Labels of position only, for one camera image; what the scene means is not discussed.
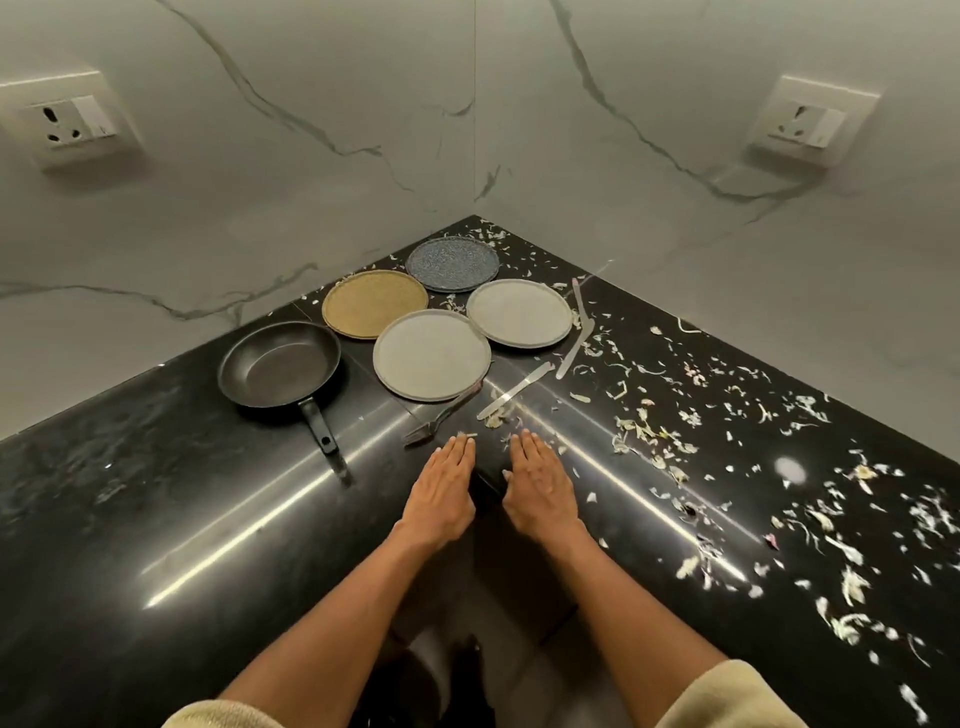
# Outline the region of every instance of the forearm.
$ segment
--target forearm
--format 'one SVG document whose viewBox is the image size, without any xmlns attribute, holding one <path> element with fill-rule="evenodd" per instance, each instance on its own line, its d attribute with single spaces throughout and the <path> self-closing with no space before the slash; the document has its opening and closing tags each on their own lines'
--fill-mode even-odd
<svg viewBox="0 0 960 728">
<path fill-rule="evenodd" d="M 221 697 L 252 705 L 285 728 L 346 726 L 400 600 L 433 550 L 410 531 L 398 523 Z"/>
<path fill-rule="evenodd" d="M 579 521 L 545 544 L 610 667 L 636 728 L 652 728 L 727 658 L 621 569 Z"/>
</svg>

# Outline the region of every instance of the black frying pan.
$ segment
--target black frying pan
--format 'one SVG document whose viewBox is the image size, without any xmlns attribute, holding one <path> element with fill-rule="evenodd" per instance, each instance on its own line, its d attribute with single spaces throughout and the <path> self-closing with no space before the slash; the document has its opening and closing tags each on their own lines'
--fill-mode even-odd
<svg viewBox="0 0 960 728">
<path fill-rule="evenodd" d="M 244 407 L 282 407 L 294 402 L 320 449 L 331 455 L 330 434 L 313 393 L 340 363 L 340 340 L 328 328 L 306 321 L 270 324 L 244 336 L 220 362 L 220 391 Z"/>
</svg>

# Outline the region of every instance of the plate rim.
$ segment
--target plate rim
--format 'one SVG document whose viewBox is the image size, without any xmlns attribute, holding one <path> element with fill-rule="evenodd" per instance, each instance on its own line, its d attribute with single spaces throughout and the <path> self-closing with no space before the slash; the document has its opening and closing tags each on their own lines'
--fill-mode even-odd
<svg viewBox="0 0 960 728">
<path fill-rule="evenodd" d="M 485 331 L 485 330 L 483 329 L 483 327 L 480 326 L 479 323 L 477 323 L 476 321 L 474 321 L 474 320 L 473 320 L 473 317 L 470 316 L 470 308 L 471 308 L 471 304 L 474 303 L 474 297 L 477 296 L 478 294 L 480 294 L 480 292 L 483 291 L 484 288 L 490 288 L 490 287 L 493 287 L 493 286 L 495 286 L 495 285 L 510 284 L 510 283 L 522 283 L 522 284 L 527 284 L 527 285 L 540 286 L 540 287 L 542 287 L 544 290 L 546 290 L 546 291 L 548 291 L 549 293 L 551 293 L 555 298 L 559 299 L 559 300 L 564 304 L 564 306 L 566 306 L 566 309 L 567 309 L 567 310 L 569 311 L 569 313 L 570 313 L 569 326 L 567 326 L 566 330 L 564 331 L 564 334 L 563 334 L 562 336 L 560 336 L 560 337 L 551 339 L 550 341 L 548 341 L 548 342 L 546 342 L 546 343 L 543 343 L 543 344 L 517 344 L 517 343 L 515 343 L 515 342 L 510 342 L 510 341 L 507 341 L 507 340 L 505 340 L 505 339 L 497 338 L 496 336 L 491 336 L 487 331 Z M 486 336 L 488 339 L 490 339 L 491 341 L 493 341 L 493 342 L 495 342 L 495 343 L 497 343 L 497 344 L 500 344 L 500 345 L 502 345 L 502 346 L 510 347 L 511 349 L 527 349 L 527 350 L 532 350 L 532 349 L 545 349 L 546 347 L 552 347 L 554 344 L 559 344 L 560 342 L 562 342 L 562 341 L 567 337 L 567 335 L 570 333 L 570 330 L 573 329 L 573 309 L 570 308 L 570 304 L 567 303 L 566 300 L 564 299 L 564 297 L 561 296 L 556 290 L 554 290 L 553 288 L 551 288 L 550 286 L 548 286 L 546 283 L 542 283 L 542 282 L 540 282 L 540 281 L 538 281 L 538 280 L 528 280 L 528 279 L 497 279 L 497 280 L 488 280 L 488 281 L 487 281 L 486 283 L 484 283 L 483 285 L 477 287 L 477 288 L 473 291 L 473 293 L 470 294 L 470 297 L 467 299 L 467 317 L 470 319 L 470 321 L 473 323 L 473 325 L 477 327 L 477 330 L 480 331 L 480 332 L 481 332 L 484 336 Z"/>
<path fill-rule="evenodd" d="M 379 367 L 379 365 L 378 365 L 379 358 L 378 358 L 378 356 L 377 356 L 377 353 L 378 353 L 378 351 L 379 351 L 379 349 L 380 349 L 380 339 L 382 339 L 383 337 L 385 337 L 385 336 L 391 331 L 391 329 L 396 328 L 396 327 L 399 326 L 402 322 L 404 322 L 406 319 L 414 318 L 415 316 L 425 316 L 425 315 L 452 316 L 452 317 L 454 317 L 454 318 L 456 318 L 456 319 L 461 319 L 461 320 L 463 320 L 464 322 L 467 323 L 467 325 L 470 327 L 470 329 L 477 335 L 477 337 L 480 339 L 480 341 L 482 341 L 482 342 L 484 343 L 484 345 L 486 346 L 486 348 L 487 348 L 487 366 L 484 368 L 483 374 L 480 375 L 480 376 L 479 376 L 477 379 L 475 379 L 473 382 L 471 382 L 468 386 L 464 387 L 462 390 L 460 390 L 459 392 L 456 392 L 456 393 L 454 393 L 454 394 L 452 394 L 452 395 L 444 395 L 443 397 L 437 397 L 437 398 L 431 398 L 431 399 L 425 399 L 425 398 L 420 398 L 420 397 L 414 398 L 414 397 L 411 397 L 409 394 L 405 394 L 405 393 L 403 393 L 403 392 L 400 392 L 400 391 L 398 391 L 397 389 L 395 389 L 394 387 L 390 386 L 390 384 L 388 384 L 388 383 L 386 382 L 386 380 L 383 378 L 383 374 L 382 374 L 381 371 L 380 371 L 380 367 Z M 460 395 L 462 395 L 464 392 L 466 392 L 467 390 L 469 390 L 469 388 L 472 387 L 474 384 L 476 384 L 477 381 L 480 381 L 481 379 L 485 378 L 485 377 L 487 376 L 487 373 L 490 371 L 491 365 L 493 364 L 493 350 L 491 349 L 490 341 L 487 339 L 487 336 L 484 335 L 483 331 L 481 331 L 481 330 L 477 327 L 477 325 L 474 324 L 474 323 L 470 320 L 470 318 L 468 318 L 467 316 L 464 316 L 462 313 L 457 313 L 456 311 L 447 311 L 447 310 L 444 309 L 444 308 L 424 308 L 424 309 L 421 309 L 420 311 L 411 311 L 410 313 L 404 314 L 404 315 L 401 316 L 400 318 L 396 319 L 396 321 L 392 322 L 389 326 L 387 326 L 386 328 L 384 328 L 384 329 L 383 329 L 383 332 L 382 332 L 379 336 L 376 337 L 376 343 L 373 344 L 373 356 L 372 356 L 372 359 L 373 359 L 373 372 L 376 374 L 376 378 L 380 381 L 380 383 L 381 383 L 383 386 L 385 386 L 387 389 L 389 389 L 389 390 L 390 390 L 391 392 L 393 392 L 395 395 L 397 395 L 397 396 L 399 396 L 399 397 L 403 397 L 405 400 L 410 400 L 410 401 L 439 402 L 439 401 L 450 401 L 450 400 L 456 399 L 457 397 L 459 397 Z"/>
<path fill-rule="evenodd" d="M 464 241 L 469 241 L 469 242 L 473 243 L 474 245 L 479 245 L 479 246 L 483 247 L 489 254 L 492 254 L 493 257 L 496 259 L 496 268 L 493 270 L 493 275 L 490 276 L 490 277 L 489 277 L 488 279 L 486 279 L 486 280 L 480 281 L 480 282 L 477 283 L 476 285 L 468 286 L 468 287 L 466 287 L 466 288 L 464 288 L 464 287 L 461 287 L 461 288 L 438 288 L 438 287 L 434 287 L 434 286 L 427 285 L 427 284 L 424 283 L 422 280 L 420 280 L 419 278 L 417 278 L 416 276 L 414 276 L 414 274 L 410 273 L 410 266 L 409 266 L 410 258 L 412 258 L 412 257 L 417 253 L 417 251 L 418 251 L 420 248 L 423 248 L 424 246 L 427 246 L 427 245 L 431 245 L 431 244 L 433 244 L 433 243 L 442 243 L 442 242 L 444 242 L 445 240 L 464 240 Z M 489 282 L 491 282 L 492 280 L 496 279 L 496 277 L 497 277 L 497 276 L 499 275 L 499 273 L 500 273 L 500 266 L 501 266 L 501 265 L 502 265 L 502 263 L 500 262 L 500 254 L 496 251 L 496 248 L 488 245 L 488 244 L 485 243 L 483 240 L 479 240 L 479 239 L 477 239 L 477 238 L 475 238 L 475 237 L 469 237 L 468 235 L 444 235 L 443 237 L 434 237 L 434 238 L 431 238 L 431 239 L 429 239 L 429 240 L 424 240 L 424 241 L 423 241 L 422 243 L 420 243 L 416 248 L 414 248 L 412 251 L 410 251 L 410 254 L 407 255 L 406 259 L 403 261 L 403 268 L 404 268 L 404 270 L 407 271 L 408 275 L 410 275 L 411 278 L 413 278 L 414 280 L 416 280 L 420 285 L 422 285 L 422 286 L 423 286 L 424 288 L 426 288 L 428 291 L 433 291 L 434 293 L 444 293 L 444 294 L 446 294 L 446 293 L 467 293 L 468 291 L 475 291 L 475 290 L 476 290 L 477 288 L 479 288 L 480 286 L 486 285 L 487 283 L 489 283 Z"/>
<path fill-rule="evenodd" d="M 358 279 L 358 278 L 362 278 L 362 277 L 364 277 L 364 276 L 366 276 L 367 274 L 370 274 L 370 273 L 379 273 L 379 274 L 387 273 L 387 274 L 393 274 L 393 275 L 397 275 L 397 276 L 403 276 L 404 278 L 410 279 L 410 280 L 412 280 L 414 283 L 416 283 L 416 284 L 420 287 L 420 291 L 422 291 L 422 293 L 423 293 L 423 308 L 420 308 L 420 309 L 418 309 L 417 311 L 411 311 L 410 313 L 419 313 L 420 311 L 425 311 L 426 308 L 427 308 L 427 306 L 430 305 L 430 294 L 427 293 L 426 288 L 424 287 L 424 285 L 423 285 L 419 280 L 417 280 L 416 278 L 414 278 L 413 276 L 411 276 L 409 273 L 404 273 L 403 271 L 392 271 L 392 270 L 389 270 L 389 269 L 378 268 L 378 269 L 376 269 L 376 270 L 372 270 L 372 271 L 361 271 L 360 273 L 355 273 L 355 274 L 353 274 L 352 276 L 347 276 L 346 278 L 340 279 L 340 280 L 338 280 L 336 283 L 334 283 L 334 284 L 333 284 L 333 287 L 326 292 L 326 295 L 324 296 L 324 302 L 323 302 L 323 304 L 321 304 L 321 306 L 320 306 L 320 315 L 321 315 L 321 317 L 324 319 L 324 323 L 325 323 L 329 328 L 333 329 L 334 331 L 336 331 L 337 333 L 339 333 L 341 336 L 346 336 L 346 338 L 348 338 L 348 339 L 355 339 L 355 340 L 357 340 L 357 341 L 375 341 L 376 338 L 380 335 L 380 333 L 383 333 L 383 331 L 381 331 L 380 333 L 378 333 L 376 336 L 357 336 L 356 334 L 346 333 L 345 331 L 340 330 L 339 328 L 333 326 L 333 324 L 331 324 L 331 323 L 327 320 L 327 318 L 326 318 L 326 302 L 330 300 L 330 296 L 333 295 L 334 291 L 336 291 L 336 290 L 337 290 L 340 286 L 342 286 L 344 283 L 347 283 L 348 281 L 351 281 L 351 280 L 356 280 L 356 279 Z"/>
</svg>

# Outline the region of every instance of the plate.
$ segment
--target plate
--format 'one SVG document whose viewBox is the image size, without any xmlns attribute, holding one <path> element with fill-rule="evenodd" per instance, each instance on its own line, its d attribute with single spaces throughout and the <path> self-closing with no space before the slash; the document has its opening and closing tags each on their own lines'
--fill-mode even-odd
<svg viewBox="0 0 960 728">
<path fill-rule="evenodd" d="M 438 237 L 418 245 L 404 267 L 431 291 L 466 293 L 496 278 L 500 257 L 472 237 Z"/>
<path fill-rule="evenodd" d="M 407 400 L 452 400 L 487 375 L 490 342 L 466 316 L 428 309 L 390 324 L 373 346 L 373 370 Z"/>
<path fill-rule="evenodd" d="M 488 339 L 518 349 L 551 346 L 573 327 L 573 312 L 564 297 L 532 280 L 485 283 L 470 294 L 467 315 Z"/>
<path fill-rule="evenodd" d="M 426 290 L 399 271 L 366 271 L 337 283 L 326 294 L 324 321 L 353 339 L 375 339 L 401 316 L 422 311 Z"/>
</svg>

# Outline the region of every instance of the black countertop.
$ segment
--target black countertop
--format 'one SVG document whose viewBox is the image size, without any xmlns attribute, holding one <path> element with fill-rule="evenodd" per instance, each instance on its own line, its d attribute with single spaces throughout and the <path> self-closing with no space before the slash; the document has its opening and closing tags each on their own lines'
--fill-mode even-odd
<svg viewBox="0 0 960 728">
<path fill-rule="evenodd" d="M 503 439 L 537 430 L 564 449 L 611 556 L 811 726 L 916 724 L 904 693 L 931 725 L 952 724 L 960 466 L 480 218 L 437 235 L 451 233 L 495 246 L 502 278 L 566 284 L 572 301 L 581 277 L 597 322 L 570 374 L 529 387 L 489 429 L 475 413 L 577 331 L 548 351 L 494 346 L 485 391 L 437 437 L 478 433 L 475 487 L 502 489 Z M 375 265 L 399 268 L 408 250 Z M 269 320 L 320 321 L 323 296 Z M 221 356 L 258 325 L 0 444 L 3 725 L 157 725 L 215 695 L 398 518 L 435 445 L 404 450 L 399 437 L 439 405 L 391 395 L 372 344 L 344 341 L 323 402 L 343 475 L 298 412 L 254 418 L 217 390 Z M 631 450 L 614 453 L 616 418 L 642 424 L 639 408 L 656 443 L 628 431 Z M 658 467 L 671 465 L 682 483 Z M 870 584 L 862 603 L 844 595 L 848 568 Z M 864 617 L 836 621 L 848 615 Z"/>
</svg>

